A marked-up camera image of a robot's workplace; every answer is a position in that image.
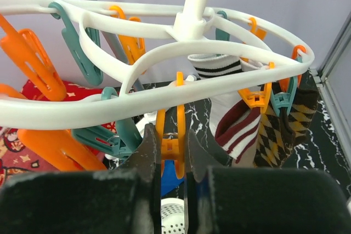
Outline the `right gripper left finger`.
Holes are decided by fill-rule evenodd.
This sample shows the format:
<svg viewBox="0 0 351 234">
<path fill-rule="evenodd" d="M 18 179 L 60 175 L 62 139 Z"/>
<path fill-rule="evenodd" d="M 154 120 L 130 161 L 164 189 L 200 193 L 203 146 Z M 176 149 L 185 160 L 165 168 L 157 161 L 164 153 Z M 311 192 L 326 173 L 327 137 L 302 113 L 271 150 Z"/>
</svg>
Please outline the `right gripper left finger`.
<svg viewBox="0 0 351 234">
<path fill-rule="evenodd" d="M 160 162 L 148 124 L 117 169 L 15 175 L 1 188 L 1 233 L 160 233 Z"/>
</svg>

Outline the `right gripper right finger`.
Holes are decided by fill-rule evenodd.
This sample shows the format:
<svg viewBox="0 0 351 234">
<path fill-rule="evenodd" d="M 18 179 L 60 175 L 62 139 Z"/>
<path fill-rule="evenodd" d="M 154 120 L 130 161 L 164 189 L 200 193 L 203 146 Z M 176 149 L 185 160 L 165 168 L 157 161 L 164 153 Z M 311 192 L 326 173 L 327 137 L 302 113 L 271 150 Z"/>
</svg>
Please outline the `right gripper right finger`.
<svg viewBox="0 0 351 234">
<path fill-rule="evenodd" d="M 335 180 L 319 170 L 221 165 L 188 131 L 186 233 L 350 233 Z"/>
</svg>

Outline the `brown yellow diamond sock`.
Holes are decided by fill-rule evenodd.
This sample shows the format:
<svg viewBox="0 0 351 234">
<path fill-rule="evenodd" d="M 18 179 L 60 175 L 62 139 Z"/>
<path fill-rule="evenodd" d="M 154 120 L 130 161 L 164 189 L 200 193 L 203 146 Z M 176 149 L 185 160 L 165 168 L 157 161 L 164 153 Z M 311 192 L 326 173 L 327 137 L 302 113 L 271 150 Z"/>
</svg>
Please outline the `brown yellow diamond sock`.
<svg viewBox="0 0 351 234">
<path fill-rule="evenodd" d="M 319 92 L 297 88 L 290 113 L 285 109 L 277 115 L 269 104 L 261 117 L 254 167 L 280 168 L 293 154 L 295 146 L 303 143 L 317 110 Z"/>
</svg>

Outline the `white black striped sock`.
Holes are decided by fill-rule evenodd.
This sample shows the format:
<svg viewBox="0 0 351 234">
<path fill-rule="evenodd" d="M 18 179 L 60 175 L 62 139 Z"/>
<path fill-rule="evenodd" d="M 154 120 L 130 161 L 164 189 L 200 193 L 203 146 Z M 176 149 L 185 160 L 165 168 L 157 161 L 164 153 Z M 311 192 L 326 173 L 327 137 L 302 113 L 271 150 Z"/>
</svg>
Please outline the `white black striped sock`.
<svg viewBox="0 0 351 234">
<path fill-rule="evenodd" d="M 224 115 L 241 100 L 241 96 L 232 88 L 235 81 L 238 80 L 237 75 L 260 70 L 264 64 L 224 54 L 191 54 L 188 60 L 202 81 L 213 89 L 219 89 L 218 92 L 211 93 L 210 97 L 212 104 L 210 130 L 214 135 Z"/>
</svg>

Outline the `white round clip hanger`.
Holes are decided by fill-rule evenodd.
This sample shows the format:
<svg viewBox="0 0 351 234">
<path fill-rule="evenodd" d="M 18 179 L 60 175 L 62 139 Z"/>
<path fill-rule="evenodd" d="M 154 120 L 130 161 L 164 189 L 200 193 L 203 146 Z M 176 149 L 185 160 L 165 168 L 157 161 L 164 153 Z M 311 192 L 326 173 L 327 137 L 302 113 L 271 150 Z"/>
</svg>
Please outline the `white round clip hanger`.
<svg viewBox="0 0 351 234">
<path fill-rule="evenodd" d="M 107 124 L 121 133 L 132 116 L 210 100 L 211 88 L 188 60 L 191 54 L 232 55 L 264 64 L 237 75 L 234 88 L 261 117 L 269 104 L 290 113 L 311 47 L 294 33 L 220 1 L 181 5 L 90 0 L 1 0 L 1 58 L 12 61 L 39 91 L 26 96 L 1 81 L 1 126 L 69 130 Z M 300 14 L 310 0 L 245 0 Z M 127 56 L 114 56 L 102 32 L 116 35 Z"/>
</svg>

